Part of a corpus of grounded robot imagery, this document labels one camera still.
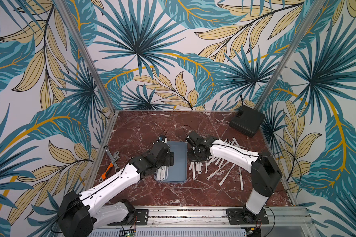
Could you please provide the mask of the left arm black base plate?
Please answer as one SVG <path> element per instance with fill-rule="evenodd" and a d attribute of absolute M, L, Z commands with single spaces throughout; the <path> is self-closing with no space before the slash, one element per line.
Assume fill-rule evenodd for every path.
<path fill-rule="evenodd" d="M 146 226 L 148 224 L 149 210 L 148 209 L 135 209 L 130 211 L 125 219 L 119 225 L 136 225 Z"/>

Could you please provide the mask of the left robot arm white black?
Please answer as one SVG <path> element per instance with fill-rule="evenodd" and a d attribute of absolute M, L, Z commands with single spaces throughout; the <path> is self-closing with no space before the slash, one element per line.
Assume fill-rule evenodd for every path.
<path fill-rule="evenodd" d="M 123 202 L 113 212 L 105 204 L 129 186 L 154 175 L 162 166 L 172 166 L 174 154 L 167 141 L 156 141 L 142 155 L 132 157 L 115 175 L 81 193 L 68 192 L 60 205 L 56 223 L 65 237 L 87 237 L 95 228 L 122 222 L 130 212 Z"/>

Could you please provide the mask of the blue plastic storage tray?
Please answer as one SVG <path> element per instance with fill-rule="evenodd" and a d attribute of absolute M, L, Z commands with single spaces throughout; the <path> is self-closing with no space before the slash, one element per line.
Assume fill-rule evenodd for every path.
<path fill-rule="evenodd" d="M 182 184 L 187 180 L 187 144 L 178 141 L 168 141 L 167 144 L 171 152 L 174 152 L 174 165 L 169 166 L 167 179 L 160 182 Z"/>

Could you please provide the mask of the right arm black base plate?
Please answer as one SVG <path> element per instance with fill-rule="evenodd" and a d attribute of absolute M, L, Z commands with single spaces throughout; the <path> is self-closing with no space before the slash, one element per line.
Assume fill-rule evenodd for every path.
<path fill-rule="evenodd" d="M 228 208 L 226 215 L 230 225 L 265 225 L 269 224 L 268 215 L 265 209 L 261 209 L 258 214 L 254 214 L 247 208 Z"/>

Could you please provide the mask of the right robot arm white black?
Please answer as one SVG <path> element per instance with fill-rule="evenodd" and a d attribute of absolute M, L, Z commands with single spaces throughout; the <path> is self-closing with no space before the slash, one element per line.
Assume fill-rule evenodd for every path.
<path fill-rule="evenodd" d="M 223 159 L 239 166 L 251 174 L 253 190 L 244 210 L 258 215 L 275 192 L 282 179 L 282 172 L 273 155 L 263 155 L 232 146 L 213 136 L 202 137 L 195 131 L 186 136 L 194 162 L 206 162 L 209 157 Z"/>

